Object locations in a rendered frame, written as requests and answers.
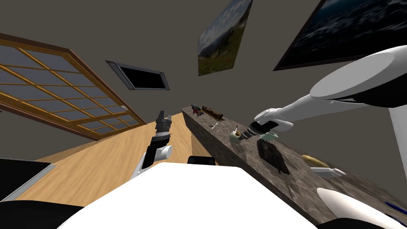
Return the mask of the black panel with grey edge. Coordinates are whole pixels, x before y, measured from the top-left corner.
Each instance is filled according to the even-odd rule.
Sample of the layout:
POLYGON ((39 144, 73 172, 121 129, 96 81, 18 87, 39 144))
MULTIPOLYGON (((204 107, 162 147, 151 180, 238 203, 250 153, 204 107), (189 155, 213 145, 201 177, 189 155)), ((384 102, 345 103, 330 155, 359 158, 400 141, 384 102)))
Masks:
POLYGON ((0 158, 0 202, 17 199, 54 168, 48 162, 0 158))

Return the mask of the landscape painting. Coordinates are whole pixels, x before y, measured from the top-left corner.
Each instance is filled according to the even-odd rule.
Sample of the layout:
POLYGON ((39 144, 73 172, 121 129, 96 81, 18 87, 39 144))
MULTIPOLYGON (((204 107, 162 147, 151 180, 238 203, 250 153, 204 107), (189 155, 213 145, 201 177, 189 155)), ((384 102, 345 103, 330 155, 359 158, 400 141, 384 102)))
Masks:
POLYGON ((232 69, 253 0, 231 0, 198 38, 198 75, 232 69))

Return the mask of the brown bread loaf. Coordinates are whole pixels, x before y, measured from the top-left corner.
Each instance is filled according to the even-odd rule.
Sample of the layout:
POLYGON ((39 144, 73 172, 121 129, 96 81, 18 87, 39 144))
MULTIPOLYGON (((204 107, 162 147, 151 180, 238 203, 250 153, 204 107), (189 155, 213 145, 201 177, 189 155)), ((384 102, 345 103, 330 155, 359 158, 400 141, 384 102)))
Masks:
POLYGON ((214 110, 211 109, 211 108, 202 107, 202 111, 203 111, 204 113, 208 114, 210 117, 214 118, 215 120, 219 121, 219 122, 225 120, 225 119, 223 118, 223 114, 218 113, 218 112, 214 111, 214 110))

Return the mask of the blue pen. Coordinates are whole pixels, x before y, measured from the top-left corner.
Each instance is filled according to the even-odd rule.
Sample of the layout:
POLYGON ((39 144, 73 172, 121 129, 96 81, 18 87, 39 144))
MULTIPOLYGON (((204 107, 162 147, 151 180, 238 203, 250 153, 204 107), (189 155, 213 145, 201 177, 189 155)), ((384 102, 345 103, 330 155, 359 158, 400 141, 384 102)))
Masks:
MULTIPOLYGON (((405 209, 403 209, 403 208, 401 208, 401 207, 398 207, 398 206, 396 206, 396 205, 394 205, 394 204, 392 204, 392 203, 390 203, 390 202, 385 202, 385 204, 386 204, 387 206, 389 206, 390 208, 392 208, 392 209, 394 209, 394 210, 396 210, 396 211, 398 211, 398 212, 400 212, 400 213, 402 213, 402 214, 404 214, 404 215, 407 216, 407 210, 405 210, 405 209)), ((389 214, 387 214, 387 213, 386 213, 385 215, 388 216, 388 217, 390 217, 390 218, 392 218, 392 219, 394 219, 394 220, 396 220, 397 222, 399 222, 399 223, 402 224, 402 222, 401 222, 399 219, 395 218, 394 216, 391 216, 391 215, 389 215, 389 214)))

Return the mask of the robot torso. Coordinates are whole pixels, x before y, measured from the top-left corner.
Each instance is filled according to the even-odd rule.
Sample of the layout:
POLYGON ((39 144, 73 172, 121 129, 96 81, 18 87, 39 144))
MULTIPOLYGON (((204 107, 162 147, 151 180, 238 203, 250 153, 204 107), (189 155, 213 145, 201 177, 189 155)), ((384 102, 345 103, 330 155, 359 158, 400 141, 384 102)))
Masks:
POLYGON ((159 163, 58 229, 317 229, 238 167, 159 163))

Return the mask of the pale mug with yellow print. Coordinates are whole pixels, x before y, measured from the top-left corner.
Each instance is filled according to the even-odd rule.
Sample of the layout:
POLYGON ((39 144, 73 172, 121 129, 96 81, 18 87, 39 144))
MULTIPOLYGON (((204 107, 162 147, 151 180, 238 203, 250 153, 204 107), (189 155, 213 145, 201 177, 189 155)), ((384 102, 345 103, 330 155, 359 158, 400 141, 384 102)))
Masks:
POLYGON ((238 131, 238 125, 236 125, 235 130, 229 134, 229 138, 231 142, 238 144, 240 141, 244 140, 245 137, 240 131, 238 131))

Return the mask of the dark framed sea picture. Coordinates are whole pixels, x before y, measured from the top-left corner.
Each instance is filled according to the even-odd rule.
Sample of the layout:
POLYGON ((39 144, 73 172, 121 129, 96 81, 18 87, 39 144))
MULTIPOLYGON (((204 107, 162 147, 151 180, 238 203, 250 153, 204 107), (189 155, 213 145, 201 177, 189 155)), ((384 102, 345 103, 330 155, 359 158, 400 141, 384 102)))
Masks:
POLYGON ((353 61, 407 45, 407 0, 321 0, 276 70, 353 61))

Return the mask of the white knife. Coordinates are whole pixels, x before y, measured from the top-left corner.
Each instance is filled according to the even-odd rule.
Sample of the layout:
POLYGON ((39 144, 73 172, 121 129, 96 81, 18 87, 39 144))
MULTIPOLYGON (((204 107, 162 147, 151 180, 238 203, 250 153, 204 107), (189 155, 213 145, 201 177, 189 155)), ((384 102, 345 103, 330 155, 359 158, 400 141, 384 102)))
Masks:
POLYGON ((337 168, 329 168, 329 167, 311 167, 311 169, 320 177, 323 178, 333 178, 333 177, 341 177, 346 175, 343 171, 337 168))

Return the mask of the pale green bowl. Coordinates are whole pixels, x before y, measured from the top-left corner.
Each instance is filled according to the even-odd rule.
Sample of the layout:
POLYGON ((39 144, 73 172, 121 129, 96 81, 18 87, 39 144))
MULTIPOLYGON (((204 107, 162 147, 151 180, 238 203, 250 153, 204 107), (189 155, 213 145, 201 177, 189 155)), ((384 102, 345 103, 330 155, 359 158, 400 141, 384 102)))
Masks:
POLYGON ((271 142, 272 140, 276 139, 278 135, 274 132, 267 132, 259 136, 260 140, 264 140, 267 142, 271 142))

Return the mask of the yellow banana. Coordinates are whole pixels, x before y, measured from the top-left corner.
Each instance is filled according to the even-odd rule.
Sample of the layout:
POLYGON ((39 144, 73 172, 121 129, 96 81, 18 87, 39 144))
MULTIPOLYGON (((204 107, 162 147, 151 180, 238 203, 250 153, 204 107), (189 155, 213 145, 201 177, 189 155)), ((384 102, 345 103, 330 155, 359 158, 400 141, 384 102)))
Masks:
POLYGON ((310 167, 320 167, 320 168, 329 168, 329 166, 322 161, 313 158, 308 155, 302 155, 301 158, 304 160, 306 164, 308 164, 310 167))

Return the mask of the black picture with grey frame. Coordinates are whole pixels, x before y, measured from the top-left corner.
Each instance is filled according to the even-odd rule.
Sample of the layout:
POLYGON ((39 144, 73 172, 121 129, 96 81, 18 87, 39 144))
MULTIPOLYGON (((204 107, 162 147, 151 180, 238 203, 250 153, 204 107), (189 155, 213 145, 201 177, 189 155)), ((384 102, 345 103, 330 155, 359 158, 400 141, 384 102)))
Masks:
POLYGON ((113 69, 129 90, 170 90, 163 72, 108 60, 106 60, 106 63, 113 69))

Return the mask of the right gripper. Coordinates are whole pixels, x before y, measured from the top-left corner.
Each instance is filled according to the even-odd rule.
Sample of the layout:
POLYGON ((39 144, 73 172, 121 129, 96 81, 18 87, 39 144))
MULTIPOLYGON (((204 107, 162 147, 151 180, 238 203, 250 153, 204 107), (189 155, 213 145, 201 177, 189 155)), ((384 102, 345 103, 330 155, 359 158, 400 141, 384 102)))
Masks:
POLYGON ((255 135, 262 134, 262 128, 260 125, 250 125, 239 137, 238 140, 249 139, 255 135))

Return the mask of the wooden framed window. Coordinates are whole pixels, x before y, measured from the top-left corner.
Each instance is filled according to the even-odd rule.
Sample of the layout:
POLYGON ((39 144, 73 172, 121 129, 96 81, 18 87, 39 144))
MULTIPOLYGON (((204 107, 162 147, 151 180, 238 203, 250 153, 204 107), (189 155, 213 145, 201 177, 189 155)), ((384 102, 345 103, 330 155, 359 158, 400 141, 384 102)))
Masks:
POLYGON ((3 33, 0 110, 94 141, 146 124, 72 50, 3 33))

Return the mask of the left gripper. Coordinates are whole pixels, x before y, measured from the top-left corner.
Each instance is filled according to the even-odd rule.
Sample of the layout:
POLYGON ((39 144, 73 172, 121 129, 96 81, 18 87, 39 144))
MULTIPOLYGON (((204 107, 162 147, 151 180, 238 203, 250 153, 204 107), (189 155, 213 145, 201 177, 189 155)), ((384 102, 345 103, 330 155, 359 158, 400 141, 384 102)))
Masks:
POLYGON ((159 118, 156 120, 155 129, 157 130, 155 136, 169 135, 169 129, 172 124, 172 116, 169 115, 165 118, 165 111, 160 111, 159 118))

